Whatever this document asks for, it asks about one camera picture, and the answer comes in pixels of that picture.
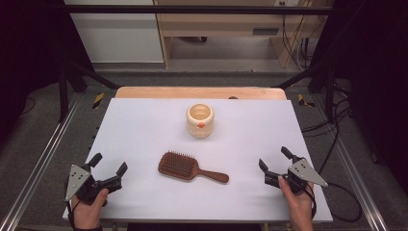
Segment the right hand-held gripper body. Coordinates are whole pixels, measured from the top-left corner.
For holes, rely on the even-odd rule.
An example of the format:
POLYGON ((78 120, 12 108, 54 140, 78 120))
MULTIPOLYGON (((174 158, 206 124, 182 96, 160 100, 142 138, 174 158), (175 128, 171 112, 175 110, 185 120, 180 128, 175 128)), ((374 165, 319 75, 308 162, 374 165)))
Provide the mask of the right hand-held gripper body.
MULTIPOLYGON (((280 188, 278 176, 278 173, 268 170, 265 173, 265 183, 275 188, 280 188)), ((282 177, 287 181, 293 193, 303 192, 309 182, 324 187, 328 186, 328 183, 310 166, 305 158, 297 158, 288 167, 288 172, 282 174, 282 177)))

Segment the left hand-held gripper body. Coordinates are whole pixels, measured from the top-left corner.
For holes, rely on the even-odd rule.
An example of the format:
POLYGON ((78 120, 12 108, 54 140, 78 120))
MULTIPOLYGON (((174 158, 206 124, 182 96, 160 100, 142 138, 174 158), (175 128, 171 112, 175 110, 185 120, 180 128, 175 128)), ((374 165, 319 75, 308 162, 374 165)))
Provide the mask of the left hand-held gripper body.
POLYGON ((101 190, 107 189, 109 193, 120 190, 121 179, 122 177, 115 175, 106 180, 95 180, 89 165, 73 165, 66 182, 65 201, 69 202, 76 195, 82 202, 90 205, 101 190))

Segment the brown wooden hairbrush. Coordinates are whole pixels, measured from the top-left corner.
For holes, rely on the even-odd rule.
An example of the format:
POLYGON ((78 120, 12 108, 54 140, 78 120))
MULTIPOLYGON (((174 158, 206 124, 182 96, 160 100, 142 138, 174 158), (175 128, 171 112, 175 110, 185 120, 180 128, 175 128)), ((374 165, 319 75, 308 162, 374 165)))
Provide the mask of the brown wooden hairbrush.
POLYGON ((193 156, 167 151, 161 158, 158 171, 181 180, 192 180, 197 175, 216 180, 220 183, 228 183, 229 176, 225 173, 203 170, 199 167, 193 156))

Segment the cream ceramic cup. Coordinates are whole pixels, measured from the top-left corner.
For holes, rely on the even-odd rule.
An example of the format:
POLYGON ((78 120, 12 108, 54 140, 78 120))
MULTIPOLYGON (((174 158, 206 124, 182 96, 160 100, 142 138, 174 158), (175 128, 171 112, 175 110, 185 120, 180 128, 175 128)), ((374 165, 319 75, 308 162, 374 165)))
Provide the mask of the cream ceramic cup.
POLYGON ((204 139, 214 130, 215 112, 204 103, 191 105, 186 111, 187 130, 195 138, 204 139))

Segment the person's right hand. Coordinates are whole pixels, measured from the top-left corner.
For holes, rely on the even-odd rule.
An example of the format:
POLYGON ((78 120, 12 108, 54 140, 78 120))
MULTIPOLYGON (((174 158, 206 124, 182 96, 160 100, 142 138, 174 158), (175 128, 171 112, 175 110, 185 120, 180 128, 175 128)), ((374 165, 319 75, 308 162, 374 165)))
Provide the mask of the person's right hand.
POLYGON ((289 208, 290 224, 293 231, 313 231, 312 204, 313 184, 310 183, 306 192, 293 194, 289 184, 282 177, 278 177, 279 187, 285 196, 289 208))

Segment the person's left hand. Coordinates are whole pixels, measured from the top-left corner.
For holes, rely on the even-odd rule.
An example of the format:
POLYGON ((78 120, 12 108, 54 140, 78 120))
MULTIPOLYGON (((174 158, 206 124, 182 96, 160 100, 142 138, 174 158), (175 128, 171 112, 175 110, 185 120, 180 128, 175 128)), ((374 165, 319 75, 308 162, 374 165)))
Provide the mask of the person's left hand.
POLYGON ((103 204, 108 198, 109 191, 101 190, 91 205, 82 202, 76 195, 71 199, 73 223, 79 228, 94 228, 100 225, 100 215, 103 204))

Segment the white board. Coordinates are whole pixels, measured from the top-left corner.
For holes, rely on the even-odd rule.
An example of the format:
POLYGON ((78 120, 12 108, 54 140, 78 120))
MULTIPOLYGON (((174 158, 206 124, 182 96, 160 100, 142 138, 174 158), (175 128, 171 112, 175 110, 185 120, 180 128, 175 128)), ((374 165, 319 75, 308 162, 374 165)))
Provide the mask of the white board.
POLYGON ((281 152, 310 156, 288 100, 210 99, 213 133, 196 139, 187 130, 191 99, 111 100, 90 150, 102 160, 96 179, 128 169, 120 190, 110 194, 101 217, 116 222, 284 221, 288 207, 282 193, 264 182, 261 162, 277 173, 290 165, 281 152), (204 176, 182 181, 161 174, 167 151, 193 156, 200 168, 228 175, 226 184, 204 176))

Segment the yellow black tape strip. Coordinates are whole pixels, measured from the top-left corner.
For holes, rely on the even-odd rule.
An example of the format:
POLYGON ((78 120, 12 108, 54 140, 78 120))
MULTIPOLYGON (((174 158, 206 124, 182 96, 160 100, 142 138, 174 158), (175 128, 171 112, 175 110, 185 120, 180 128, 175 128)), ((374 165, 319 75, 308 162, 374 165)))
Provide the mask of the yellow black tape strip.
POLYGON ((305 106, 305 107, 310 107, 310 108, 316 107, 315 103, 313 103, 313 102, 306 102, 306 101, 304 100, 304 97, 303 97, 302 94, 299 94, 299 95, 298 95, 298 105, 300 105, 300 106, 305 106))
POLYGON ((97 109, 104 97, 105 93, 104 92, 100 92, 96 95, 95 100, 93 102, 92 108, 93 109, 97 109))

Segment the black metal stand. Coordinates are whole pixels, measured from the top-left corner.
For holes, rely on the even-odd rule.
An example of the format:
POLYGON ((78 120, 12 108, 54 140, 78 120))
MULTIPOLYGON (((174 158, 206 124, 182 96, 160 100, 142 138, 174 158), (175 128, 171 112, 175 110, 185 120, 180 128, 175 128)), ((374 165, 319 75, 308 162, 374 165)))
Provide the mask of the black metal stand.
POLYGON ((85 68, 76 63, 65 63, 62 65, 59 72, 59 92, 60 92, 60 119, 59 122, 65 120, 68 115, 68 95, 67 84, 73 87, 75 92, 85 92, 88 85, 84 80, 84 76, 90 77, 92 80, 108 87, 112 90, 118 90, 120 85, 117 85, 101 75, 97 74, 94 70, 85 68))
POLYGON ((334 99, 334 68, 329 62, 318 62, 308 69, 295 75, 293 78, 277 85, 277 88, 285 90, 293 84, 310 77, 311 81, 308 86, 310 93, 325 92, 324 113, 331 123, 334 122, 333 99, 334 99))

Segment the person's dark clothing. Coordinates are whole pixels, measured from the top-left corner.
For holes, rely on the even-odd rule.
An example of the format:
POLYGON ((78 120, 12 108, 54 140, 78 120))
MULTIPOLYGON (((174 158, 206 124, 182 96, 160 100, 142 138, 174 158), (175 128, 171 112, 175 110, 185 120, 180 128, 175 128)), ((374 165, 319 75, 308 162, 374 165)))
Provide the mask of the person's dark clothing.
POLYGON ((127 231, 263 231, 251 223, 129 223, 127 231))

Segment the light wooden table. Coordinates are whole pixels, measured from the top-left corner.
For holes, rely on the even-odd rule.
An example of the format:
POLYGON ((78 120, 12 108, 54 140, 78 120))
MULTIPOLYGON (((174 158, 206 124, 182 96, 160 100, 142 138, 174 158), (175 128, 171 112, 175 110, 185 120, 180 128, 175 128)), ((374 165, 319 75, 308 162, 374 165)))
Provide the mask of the light wooden table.
POLYGON ((121 87, 115 98, 211 98, 286 100, 286 93, 277 88, 258 87, 121 87))

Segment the black curtain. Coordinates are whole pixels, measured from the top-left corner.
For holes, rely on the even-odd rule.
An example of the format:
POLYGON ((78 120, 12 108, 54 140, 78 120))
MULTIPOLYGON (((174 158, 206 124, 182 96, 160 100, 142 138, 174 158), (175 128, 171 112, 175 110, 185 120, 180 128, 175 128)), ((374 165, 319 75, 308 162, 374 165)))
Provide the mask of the black curtain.
POLYGON ((408 194, 408 0, 333 0, 312 64, 351 84, 375 154, 408 194))
POLYGON ((10 136, 26 97, 58 81, 68 62, 91 69, 64 0, 0 0, 0 142, 10 136))

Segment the white cabinet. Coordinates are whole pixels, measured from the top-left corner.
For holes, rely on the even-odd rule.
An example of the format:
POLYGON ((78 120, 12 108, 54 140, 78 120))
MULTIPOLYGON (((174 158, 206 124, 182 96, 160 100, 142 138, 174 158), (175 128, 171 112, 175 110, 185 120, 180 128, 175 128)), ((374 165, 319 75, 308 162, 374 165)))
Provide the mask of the white cabinet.
POLYGON ((154 13, 72 13, 71 17, 94 64, 164 61, 154 13))

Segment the light wooden desk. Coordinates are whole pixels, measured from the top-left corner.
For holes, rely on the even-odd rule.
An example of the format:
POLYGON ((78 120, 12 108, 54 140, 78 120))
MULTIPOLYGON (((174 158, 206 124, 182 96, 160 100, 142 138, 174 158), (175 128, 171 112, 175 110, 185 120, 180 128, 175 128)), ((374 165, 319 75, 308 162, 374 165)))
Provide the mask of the light wooden desk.
MULTIPOLYGON (((156 6, 331 7, 335 0, 152 0, 156 6)), ((325 16, 266 14, 157 15, 160 34, 176 37, 250 37, 270 39, 283 68, 295 60, 302 39, 317 39, 325 16)))

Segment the aluminium floor rail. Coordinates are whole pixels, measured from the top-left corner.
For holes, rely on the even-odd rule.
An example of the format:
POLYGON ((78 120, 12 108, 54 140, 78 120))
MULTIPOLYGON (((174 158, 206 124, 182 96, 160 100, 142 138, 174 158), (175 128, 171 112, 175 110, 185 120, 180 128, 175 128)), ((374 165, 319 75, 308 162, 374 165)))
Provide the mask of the aluminium floor rail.
POLYGON ((343 192, 334 186, 325 188, 323 191, 329 207, 344 217, 348 216, 348 212, 352 217, 358 215, 358 212, 341 211, 340 206, 344 205, 344 202, 328 196, 329 193, 339 193, 350 198, 352 207, 358 207, 361 213, 356 221, 347 222, 339 218, 333 218, 333 222, 324 223, 323 226, 331 230, 388 231, 388 227, 378 211, 362 175, 351 160, 342 139, 336 137, 336 129, 331 129, 329 125, 326 125, 326 130, 323 131, 322 135, 307 138, 307 143, 315 167, 319 169, 326 156, 330 155, 331 159, 328 161, 327 166, 323 168, 323 175, 328 176, 335 183, 345 183, 345 189, 349 191, 343 192))
POLYGON ((64 133, 71 119, 74 117, 82 98, 82 93, 74 93, 72 95, 65 118, 56 126, 24 187, 20 191, 17 199, 14 201, 11 209, 0 222, 0 231, 14 231, 17 227, 17 224, 21 220, 29 202, 31 201, 38 184, 44 175, 44 172, 48 168, 49 163, 51 162, 62 138, 64 137, 64 133))

